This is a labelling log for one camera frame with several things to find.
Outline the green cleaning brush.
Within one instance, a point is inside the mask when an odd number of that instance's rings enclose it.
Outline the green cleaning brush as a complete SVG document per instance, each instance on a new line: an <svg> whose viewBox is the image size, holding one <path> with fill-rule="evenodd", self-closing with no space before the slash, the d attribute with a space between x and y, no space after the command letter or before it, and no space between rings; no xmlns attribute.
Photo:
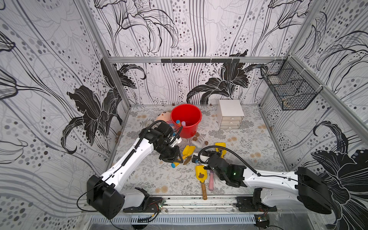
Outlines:
<svg viewBox="0 0 368 230"><path fill-rule="evenodd" d="M196 146L197 148L201 149L203 148L203 144L201 142L198 142L198 141L192 141L191 142L194 146Z"/></svg>

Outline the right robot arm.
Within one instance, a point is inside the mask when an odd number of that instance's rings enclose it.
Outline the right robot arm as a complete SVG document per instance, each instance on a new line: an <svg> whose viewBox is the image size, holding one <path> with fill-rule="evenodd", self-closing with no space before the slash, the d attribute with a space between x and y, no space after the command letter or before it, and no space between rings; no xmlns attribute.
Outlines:
<svg viewBox="0 0 368 230"><path fill-rule="evenodd" d="M304 206L316 213L332 213L327 183L307 168L291 172L256 170L247 165L230 164L219 153L207 153L200 160L226 185L252 187L251 203L255 209Z"/></svg>

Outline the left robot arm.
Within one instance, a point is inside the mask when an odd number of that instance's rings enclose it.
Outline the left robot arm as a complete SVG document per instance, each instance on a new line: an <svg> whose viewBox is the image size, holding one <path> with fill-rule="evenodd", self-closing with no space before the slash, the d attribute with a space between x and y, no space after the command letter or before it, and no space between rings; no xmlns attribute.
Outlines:
<svg viewBox="0 0 368 230"><path fill-rule="evenodd" d="M178 144L182 129L175 131L167 122L158 120L144 128L126 154L100 176L91 176L87 181L87 204L108 220L121 210L140 213L155 204L149 193L139 187L122 191L125 182L139 164L152 152L167 163L182 163L183 157Z"/></svg>

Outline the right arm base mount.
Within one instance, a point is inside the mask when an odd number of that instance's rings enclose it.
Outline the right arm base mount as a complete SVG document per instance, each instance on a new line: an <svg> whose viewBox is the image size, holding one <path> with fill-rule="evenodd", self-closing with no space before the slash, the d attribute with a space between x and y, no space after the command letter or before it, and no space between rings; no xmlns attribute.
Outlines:
<svg viewBox="0 0 368 230"><path fill-rule="evenodd" d="M277 212L277 207L268 207L250 196L237 196L235 206L240 212Z"/></svg>

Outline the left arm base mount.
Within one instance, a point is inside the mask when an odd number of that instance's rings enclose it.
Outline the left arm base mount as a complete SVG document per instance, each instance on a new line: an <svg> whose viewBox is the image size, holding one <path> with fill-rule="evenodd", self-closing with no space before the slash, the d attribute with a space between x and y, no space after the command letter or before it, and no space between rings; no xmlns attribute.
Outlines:
<svg viewBox="0 0 368 230"><path fill-rule="evenodd" d="M143 200L138 207L130 207L123 209L124 213L157 213L163 202L162 197L149 197Z"/></svg>

